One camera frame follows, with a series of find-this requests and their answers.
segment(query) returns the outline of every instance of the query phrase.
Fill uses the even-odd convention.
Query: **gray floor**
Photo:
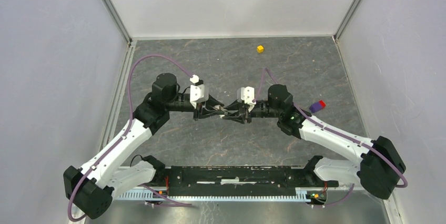
[[[258,54],[256,48],[265,51]],[[346,73],[331,37],[226,38],[138,41],[133,62],[151,53],[171,56],[197,74],[210,87],[210,94],[225,105],[236,99],[242,86],[257,88],[261,70],[269,67],[288,87],[302,107],[323,99],[327,107],[317,116],[357,135],[364,128]],[[173,73],[181,89],[189,78],[161,58],[142,62],[132,78],[133,103],[150,92],[158,74]],[[261,97],[266,98],[271,80],[266,78]],[[116,130],[128,119],[124,99]],[[341,158],[311,142],[285,135],[276,119],[253,119],[242,125],[219,117],[194,121],[192,114],[171,113],[156,135],[133,153],[153,155],[166,165],[301,165],[314,155]]]
[[[256,47],[265,52],[258,54]],[[200,76],[210,93],[225,104],[236,98],[239,87],[257,88],[261,70],[269,67],[302,107],[323,99],[322,120],[364,135],[364,128],[341,59],[330,37],[231,38],[138,41],[133,62],[144,55],[173,57]],[[150,92],[160,73],[177,76],[182,88],[188,77],[174,65],[155,58],[141,63],[133,76],[134,104]],[[271,84],[267,79],[261,97]],[[117,131],[128,116],[126,99]],[[286,136],[275,119],[253,119],[250,125],[219,117],[194,121],[191,114],[171,113],[170,121],[134,153],[153,155],[167,165],[302,165],[314,155],[341,158],[319,145]],[[330,193],[336,201],[345,192]],[[388,223],[382,200],[355,191],[335,207],[311,209],[302,203],[194,202],[193,208],[151,209],[141,202],[116,201],[106,214],[90,223]]]

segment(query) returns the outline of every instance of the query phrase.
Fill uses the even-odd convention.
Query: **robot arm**
[[[169,120],[171,111],[191,112],[194,120],[220,115],[222,119],[242,124],[250,123],[252,118],[277,118],[277,126],[285,134],[320,144],[347,159],[330,160],[320,156],[313,157],[310,169],[313,169],[311,172],[314,172],[318,179],[336,180],[346,184],[357,184],[360,181],[367,191],[381,199],[387,199],[399,181],[398,175],[369,150],[324,130],[329,125],[316,116],[305,111],[303,113],[306,113],[306,116],[304,116],[293,105],[292,95],[286,86],[272,85],[268,89],[268,99],[258,101],[254,100],[254,88],[243,87],[237,92],[237,100],[229,106],[224,106],[209,95],[208,88],[202,80],[195,79],[192,82],[194,84],[190,86],[190,94],[179,93],[179,85],[173,74],[159,75],[152,85],[152,92],[135,109],[128,133],[123,135],[127,131],[129,121],[95,157],[78,169],[70,166],[64,172],[66,197],[71,197],[76,185],[91,169],[74,197],[74,204],[94,219],[102,215],[113,199],[125,191],[152,181],[157,167],[148,160],[142,160],[124,171],[118,173],[116,171],[139,145]],[[322,127],[306,119],[308,117],[322,124]],[[372,140],[329,127],[361,143],[373,146],[391,160],[401,172],[405,171],[404,163],[388,139],[380,137]],[[96,167],[94,164],[106,152],[108,154]]]
[[[372,195],[381,199],[390,197],[400,176],[373,151],[364,147],[371,146],[404,173],[406,170],[404,162],[389,139],[382,136],[377,140],[360,137],[331,126],[309,112],[298,110],[293,103],[292,94],[284,85],[276,84],[269,87],[268,99],[256,101],[253,108],[252,104],[245,104],[243,97],[247,97],[248,94],[244,90],[248,88],[239,90],[238,99],[228,106],[228,110],[232,110],[230,116],[225,116],[223,119],[244,124],[251,123],[253,118],[278,118],[277,126],[285,134],[315,142],[347,159],[321,158],[314,167],[314,173],[321,180],[336,180],[345,184],[360,182]],[[353,138],[359,144],[341,136]]]

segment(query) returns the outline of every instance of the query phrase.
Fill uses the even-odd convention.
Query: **white wall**
[[[66,223],[126,43],[101,0],[0,0],[0,223]]]
[[[333,35],[353,0],[112,0],[133,37]]]
[[[340,48],[371,137],[393,140],[407,166],[406,223],[446,218],[444,0],[363,0]]]

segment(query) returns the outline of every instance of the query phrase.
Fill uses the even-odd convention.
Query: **yellow cube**
[[[265,48],[261,45],[257,46],[257,52],[262,53]]]

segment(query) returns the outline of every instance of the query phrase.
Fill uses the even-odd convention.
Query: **cable clip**
[[[366,138],[363,138],[363,139],[359,142],[359,147],[362,147],[362,144],[364,144],[365,141],[366,141]]]

